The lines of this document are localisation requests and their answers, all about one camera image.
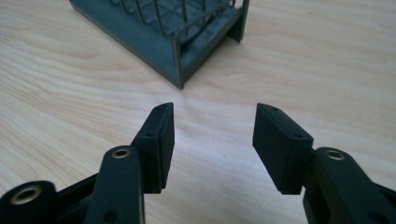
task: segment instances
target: wood grain surface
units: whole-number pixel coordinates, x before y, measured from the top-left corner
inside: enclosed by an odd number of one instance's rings
[[[396,189],[396,2],[253,0],[241,44],[225,38],[180,91],[68,1],[0,1],[1,195],[96,173],[167,102],[176,144],[147,223],[306,223],[251,146],[258,102]]]

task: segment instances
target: wooden table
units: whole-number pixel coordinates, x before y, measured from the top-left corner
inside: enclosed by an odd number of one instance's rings
[[[224,39],[180,91],[68,1],[1,1],[0,194],[96,173],[166,102],[176,144],[147,223],[306,223],[251,146],[258,102],[396,189],[396,2],[252,1],[242,43]]]

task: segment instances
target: screw hole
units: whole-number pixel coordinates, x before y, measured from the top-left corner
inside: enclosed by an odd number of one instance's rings
[[[131,153],[131,151],[129,149],[123,148],[123,149],[119,149],[119,150],[113,152],[113,157],[116,159],[121,159],[121,158],[129,156],[130,153]]]
[[[344,155],[337,151],[328,150],[328,151],[326,151],[326,154],[330,159],[333,159],[333,160],[343,161],[345,159]]]
[[[121,210],[119,208],[110,209],[103,215],[103,221],[108,223],[116,222],[120,219]]]
[[[11,203],[16,205],[29,203],[36,199],[41,194],[41,191],[42,189],[38,185],[21,189],[11,198]]]

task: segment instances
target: wire basket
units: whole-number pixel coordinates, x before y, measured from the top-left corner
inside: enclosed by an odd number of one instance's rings
[[[224,36],[241,41],[248,1],[235,7],[235,0],[70,0],[180,89]]]

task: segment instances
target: gray wire basket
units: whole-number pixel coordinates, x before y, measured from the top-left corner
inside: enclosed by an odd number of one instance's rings
[[[180,89],[220,40],[241,41],[248,2],[70,0],[73,8]]]

